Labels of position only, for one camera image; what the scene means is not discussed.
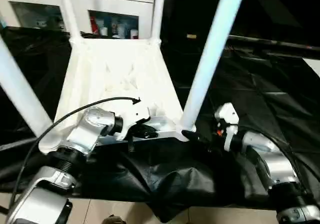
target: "black cloth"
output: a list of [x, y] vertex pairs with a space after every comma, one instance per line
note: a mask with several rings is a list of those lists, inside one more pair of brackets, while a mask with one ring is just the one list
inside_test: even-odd
[[[33, 88], [40, 78], [30, 76], [30, 73], [48, 69], [52, 64], [61, 71], [51, 86], [56, 89], [55, 95], [46, 89], [42, 95], [37, 93], [52, 117], [71, 50], [68, 37], [63, 33], [13, 28], [6, 28], [2, 36]], [[168, 61], [170, 55], [165, 49], [163, 53], [184, 106], [196, 66], [194, 63]], [[226, 53], [212, 80], [197, 128], [210, 138], [214, 111], [220, 105], [232, 102], [241, 124], [260, 128], [283, 140], [285, 146], [290, 145], [320, 173], [317, 87], [320, 87], [319, 77], [300, 58], [271, 58], [263, 54], [257, 58], [236, 51]], [[11, 114], [19, 116], [13, 108]], [[20, 129], [8, 134], [4, 128], [1, 128], [2, 136], [6, 135], [8, 140], [17, 138], [15, 134]], [[28, 145], [0, 152], [0, 191], [12, 191], [27, 150]], [[46, 161], [41, 153], [34, 153], [20, 190]], [[319, 183], [303, 166], [299, 169], [304, 182], [319, 201]], [[134, 151], [129, 151], [126, 143], [97, 147], [79, 178], [73, 196], [145, 202], [162, 222], [168, 222], [189, 206], [273, 208], [254, 166], [245, 158], [229, 153], [209, 153], [201, 143], [183, 143], [176, 139], [136, 142]]]

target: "cabinet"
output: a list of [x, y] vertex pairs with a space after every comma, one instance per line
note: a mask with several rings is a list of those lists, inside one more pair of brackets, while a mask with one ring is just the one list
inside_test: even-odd
[[[0, 0], [7, 26], [68, 31], [62, 0]], [[79, 29], [113, 38], [149, 38], [154, 0], [72, 0]]]

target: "black cable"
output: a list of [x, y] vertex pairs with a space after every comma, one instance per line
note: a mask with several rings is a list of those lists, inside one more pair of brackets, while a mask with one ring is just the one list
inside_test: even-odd
[[[320, 183], [320, 175], [317, 174], [306, 162], [304, 162], [302, 159], [300, 159], [292, 150], [291, 146], [289, 145], [289, 148], [290, 148], [290, 154], [284, 149], [282, 148], [280, 145], [279, 145], [279, 142], [282, 142], [284, 143], [284, 141], [280, 140], [279, 138], [276, 138], [274, 136], [271, 136], [269, 135], [268, 133], [262, 131], [262, 130], [259, 130], [257, 128], [252, 128], [250, 126], [246, 126], [246, 125], [240, 125], [240, 124], [229, 124], [230, 126], [233, 125], [233, 126], [238, 126], [240, 128], [244, 128], [244, 129], [247, 129], [247, 130], [251, 130], [251, 131], [254, 131], [256, 133], [261, 133], [262, 135], [264, 135], [266, 138], [270, 139], [271, 141], [274, 142], [274, 144], [280, 149], [280, 151], [285, 155], [286, 158], [288, 158], [288, 160], [291, 160], [291, 164], [292, 164], [292, 167], [293, 169], [295, 170], [295, 172], [297, 173], [297, 175], [299, 177], [301, 177], [301, 173], [298, 169], [298, 165], [297, 165], [297, 161], [299, 161], [301, 164], [303, 164], [313, 175], [314, 177], [317, 179], [317, 181]], [[306, 185], [304, 184], [302, 178], [299, 179], [302, 187], [304, 188], [304, 190], [306, 191]]]
[[97, 102], [93, 102], [93, 103], [90, 103], [90, 104], [87, 104], [85, 106], [82, 106], [72, 112], [69, 112], [68, 114], [64, 115], [62, 118], [60, 118], [59, 120], [57, 120], [56, 122], [54, 122], [48, 129], [46, 129], [34, 142], [34, 144], [30, 147], [24, 161], [23, 161], [23, 164], [21, 166], [21, 169], [20, 169], [20, 172], [18, 174], [18, 177], [16, 179], [16, 182], [15, 182], [15, 185], [14, 185], [14, 189], [13, 189], [13, 192], [12, 192], [12, 196], [11, 196], [11, 199], [10, 199], [10, 204], [9, 204], [9, 209], [12, 208], [13, 204], [15, 203], [15, 200], [16, 200], [16, 195], [17, 195], [17, 191], [18, 191], [18, 187], [19, 187], [19, 182], [20, 182], [20, 179], [22, 177], [22, 173], [24, 172], [24, 169], [26, 168], [26, 165], [27, 165], [27, 162], [28, 162], [28, 159], [30, 158], [34, 148], [38, 145], [39, 141], [48, 133], [50, 132], [55, 126], [57, 126], [59, 123], [61, 123], [63, 120], [65, 120], [66, 118], [68, 118], [69, 116], [77, 113], [77, 112], [80, 112], [86, 108], [89, 108], [89, 107], [92, 107], [92, 106], [95, 106], [97, 104], [100, 104], [100, 103], [104, 103], [104, 102], [109, 102], [109, 101], [113, 101], [113, 100], [131, 100], [133, 102], [133, 104], [136, 104], [138, 103], [140, 100], [138, 99], [135, 99], [135, 98], [130, 98], [130, 97], [114, 97], [114, 98], [106, 98], [106, 99], [102, 99], [102, 100], [99, 100]]
[[4, 215], [8, 215], [9, 210], [7, 208], [1, 207], [0, 206], [0, 213], [4, 214]]
[[190, 213], [189, 213], [189, 209], [190, 209], [190, 208], [188, 208], [188, 223], [190, 223]]
[[26, 145], [26, 144], [29, 144], [29, 143], [33, 143], [34, 141], [36, 141], [36, 137], [34, 138], [26, 138], [26, 139], [22, 139], [22, 140], [19, 140], [19, 141], [15, 141], [13, 143], [7, 143], [7, 144], [2, 144], [0, 146], [0, 152], [2, 151], [5, 151], [5, 150], [9, 150], [9, 149], [12, 149], [12, 148], [16, 148], [16, 147], [19, 147], [19, 146], [22, 146], [22, 145]]

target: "tiled floor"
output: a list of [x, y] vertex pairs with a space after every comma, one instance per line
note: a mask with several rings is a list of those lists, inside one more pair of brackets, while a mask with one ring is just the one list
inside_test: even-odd
[[[7, 207], [9, 194], [0, 194], [0, 205]], [[114, 214], [127, 224], [160, 224], [151, 209], [144, 203], [112, 202], [87, 199], [72, 199], [73, 209], [68, 224], [101, 224]], [[191, 207], [171, 220], [170, 224], [277, 224], [273, 211]], [[5, 216], [0, 214], [0, 224]]]

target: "glass cabinet door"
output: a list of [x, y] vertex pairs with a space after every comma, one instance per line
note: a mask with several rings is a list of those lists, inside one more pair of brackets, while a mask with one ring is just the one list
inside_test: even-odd
[[21, 27], [66, 31], [59, 6], [10, 1]]
[[92, 33], [108, 38], [138, 39], [139, 17], [89, 10]]

